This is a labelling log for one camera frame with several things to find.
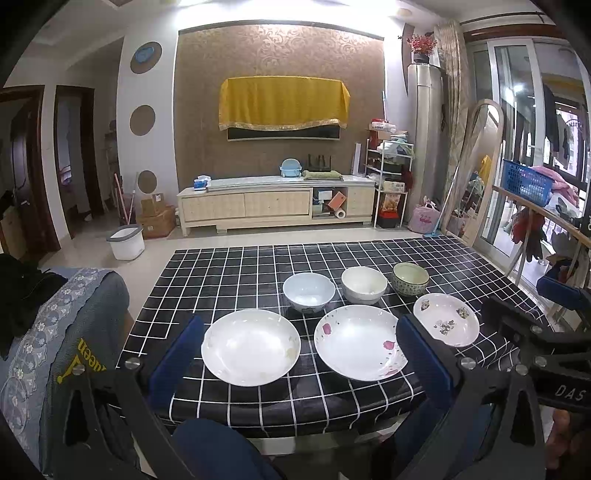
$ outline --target round wall decoration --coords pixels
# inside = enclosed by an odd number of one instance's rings
[[[135,135],[141,137],[152,130],[155,121],[156,112],[154,109],[149,105],[140,105],[131,114],[129,128]]]
[[[138,187],[143,193],[147,193],[148,195],[156,190],[156,186],[158,185],[158,180],[156,179],[156,175],[151,170],[144,170],[138,176]]]
[[[146,73],[160,60],[162,47],[158,42],[151,41],[138,48],[131,59],[130,68],[134,73]]]

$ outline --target plate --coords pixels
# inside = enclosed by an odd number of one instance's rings
[[[407,364],[396,341],[397,321],[377,307],[340,307],[316,325],[316,351],[326,365],[344,377],[363,382],[384,380]]]
[[[480,324],[472,309],[444,293],[428,293],[414,304],[413,313],[431,336],[449,346],[468,346],[476,341]]]
[[[267,310],[238,310],[213,322],[201,355],[211,373],[240,387],[258,387],[285,375],[300,356],[296,327]]]

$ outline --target plastic bag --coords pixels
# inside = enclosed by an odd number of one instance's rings
[[[431,233],[440,215],[441,212],[435,208],[435,204],[425,197],[423,204],[417,205],[413,210],[408,229],[416,233]]]

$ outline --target trash bin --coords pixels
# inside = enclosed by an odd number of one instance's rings
[[[137,224],[119,227],[107,241],[117,260],[133,260],[145,249],[142,226]]]

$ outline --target pink floral plate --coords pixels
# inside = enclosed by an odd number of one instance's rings
[[[407,364],[397,340],[398,319],[368,305],[347,305],[318,322],[314,343],[332,370],[353,380],[384,380]]]

